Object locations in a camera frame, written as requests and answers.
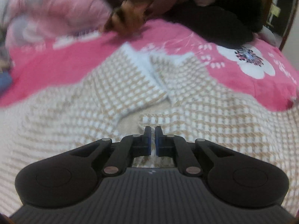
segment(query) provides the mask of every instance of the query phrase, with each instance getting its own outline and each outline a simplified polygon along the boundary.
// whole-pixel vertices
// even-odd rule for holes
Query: white wall
[[[299,70],[299,6],[297,7],[296,17],[282,52],[291,64]]]

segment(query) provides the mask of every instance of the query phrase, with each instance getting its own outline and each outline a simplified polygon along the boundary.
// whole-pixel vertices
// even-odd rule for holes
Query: bed
[[[121,39],[90,32],[12,48],[14,84],[0,98],[0,212],[21,203],[14,178],[26,165],[94,140],[161,125],[280,167],[290,179],[283,206],[299,207],[298,73],[256,39],[239,49],[189,29],[148,21]],[[137,158],[136,167],[169,167]]]

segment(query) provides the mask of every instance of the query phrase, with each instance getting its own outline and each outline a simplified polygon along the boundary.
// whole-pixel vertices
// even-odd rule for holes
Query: blue object
[[[0,72],[0,95],[11,85],[13,82],[11,76],[7,71]]]

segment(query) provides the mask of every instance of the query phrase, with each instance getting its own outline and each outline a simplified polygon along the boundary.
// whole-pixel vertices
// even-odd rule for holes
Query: white petal
[[[240,60],[237,58],[236,56],[236,50],[235,49],[228,49],[222,46],[217,46],[217,50],[218,52],[223,55],[225,58],[235,61],[235,62],[239,62]]]
[[[263,58],[263,65],[261,66],[262,70],[270,76],[275,76],[275,70],[273,66]]]
[[[263,56],[262,53],[257,48],[255,48],[254,46],[252,46],[251,44],[245,44],[243,46],[246,47],[247,49],[252,50],[258,57],[262,57]]]
[[[263,79],[265,76],[264,71],[261,69],[261,67],[256,66],[251,63],[246,63],[240,65],[240,69],[242,72],[244,72],[246,75],[251,76],[255,79]]]

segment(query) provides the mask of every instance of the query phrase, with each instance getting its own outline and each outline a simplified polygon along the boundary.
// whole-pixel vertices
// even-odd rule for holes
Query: yellow object
[[[274,4],[272,4],[272,5],[271,5],[270,12],[271,12],[274,16],[278,17],[279,14],[280,14],[280,8],[279,8],[278,6],[275,6]]]

